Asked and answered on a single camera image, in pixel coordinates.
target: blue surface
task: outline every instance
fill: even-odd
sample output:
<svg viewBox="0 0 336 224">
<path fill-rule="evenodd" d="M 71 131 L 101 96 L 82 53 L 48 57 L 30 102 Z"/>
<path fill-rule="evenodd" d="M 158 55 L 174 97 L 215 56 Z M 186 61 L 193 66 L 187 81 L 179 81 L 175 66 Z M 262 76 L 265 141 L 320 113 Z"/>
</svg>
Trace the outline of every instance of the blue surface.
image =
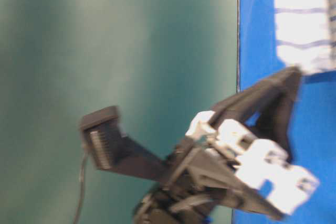
<svg viewBox="0 0 336 224">
<path fill-rule="evenodd" d="M 283 67 L 276 57 L 273 0 L 240 0 L 241 90 Z M 281 223 L 336 223 L 335 86 L 336 72 L 303 79 L 289 136 L 294 164 L 309 169 L 321 184 L 307 203 Z M 262 215 L 234 211 L 233 223 L 279 222 Z"/>
</svg>

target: gray stripe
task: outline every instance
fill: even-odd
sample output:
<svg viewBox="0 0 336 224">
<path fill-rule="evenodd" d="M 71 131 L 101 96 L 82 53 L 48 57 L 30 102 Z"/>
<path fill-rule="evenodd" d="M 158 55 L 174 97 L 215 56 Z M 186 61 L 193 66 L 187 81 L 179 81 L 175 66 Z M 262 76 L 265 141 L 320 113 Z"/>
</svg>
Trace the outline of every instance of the gray stripe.
<svg viewBox="0 0 336 224">
<path fill-rule="evenodd" d="M 312 13 L 326 13 L 324 8 L 312 9 L 291 9 L 291 8 L 275 8 L 275 13 L 294 13 L 294 14 L 312 14 Z"/>
<path fill-rule="evenodd" d="M 313 47 L 327 46 L 330 45 L 330 40 L 317 40 L 306 44 L 297 44 L 289 41 L 277 40 L 277 46 L 290 46 L 298 49 L 309 49 Z"/>
</svg>

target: wire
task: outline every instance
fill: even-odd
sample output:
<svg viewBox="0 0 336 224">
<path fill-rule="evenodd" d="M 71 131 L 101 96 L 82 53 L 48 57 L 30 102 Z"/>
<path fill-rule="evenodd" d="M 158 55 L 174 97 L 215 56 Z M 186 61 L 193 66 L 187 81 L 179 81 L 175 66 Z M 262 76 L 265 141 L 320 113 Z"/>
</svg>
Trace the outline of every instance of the wire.
<svg viewBox="0 0 336 224">
<path fill-rule="evenodd" d="M 74 221 L 72 224 L 78 223 L 80 212 L 82 210 L 83 206 L 83 201 L 84 201 L 84 196 L 85 196 L 85 170 L 86 170 L 86 163 L 88 160 L 89 153 L 85 150 L 81 165 L 80 165 L 80 172 L 79 172 L 79 184 L 80 184 L 80 194 L 79 194 L 79 200 L 78 200 L 78 205 L 76 209 L 76 215 L 75 218 L 73 219 Z"/>
</svg>

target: green wall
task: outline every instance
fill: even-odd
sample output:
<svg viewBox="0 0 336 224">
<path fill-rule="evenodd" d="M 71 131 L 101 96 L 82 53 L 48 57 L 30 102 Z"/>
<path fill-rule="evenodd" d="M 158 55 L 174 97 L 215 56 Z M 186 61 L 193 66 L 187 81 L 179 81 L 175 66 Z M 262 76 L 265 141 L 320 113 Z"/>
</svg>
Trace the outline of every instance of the green wall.
<svg viewBox="0 0 336 224">
<path fill-rule="evenodd" d="M 117 104 L 167 155 L 236 89 L 236 0 L 0 0 L 0 223 L 71 223 L 81 116 Z M 80 223 L 131 223 L 151 182 L 87 170 Z M 214 223 L 230 223 L 218 208 Z"/>
</svg>

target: white cloth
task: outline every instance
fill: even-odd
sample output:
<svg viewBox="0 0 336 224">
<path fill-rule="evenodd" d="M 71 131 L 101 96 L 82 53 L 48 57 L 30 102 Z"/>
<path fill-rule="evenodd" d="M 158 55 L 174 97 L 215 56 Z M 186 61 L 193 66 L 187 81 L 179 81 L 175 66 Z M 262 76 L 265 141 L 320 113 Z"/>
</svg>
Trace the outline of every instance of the white cloth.
<svg viewBox="0 0 336 224">
<path fill-rule="evenodd" d="M 305 74 L 336 69 L 328 0 L 274 0 L 277 56 Z"/>
</svg>

